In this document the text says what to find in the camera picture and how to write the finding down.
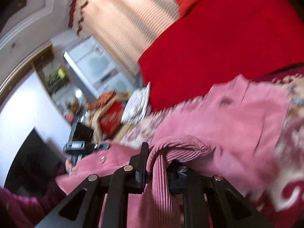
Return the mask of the person's hand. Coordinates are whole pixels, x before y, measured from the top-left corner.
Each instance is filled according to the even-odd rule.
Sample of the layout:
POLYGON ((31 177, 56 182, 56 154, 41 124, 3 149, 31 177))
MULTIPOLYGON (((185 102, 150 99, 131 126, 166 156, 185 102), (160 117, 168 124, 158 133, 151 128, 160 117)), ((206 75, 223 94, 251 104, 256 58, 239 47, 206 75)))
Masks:
POLYGON ((73 165, 73 162, 69 159, 65 161, 65 170, 69 176, 76 175, 76 165, 73 165))

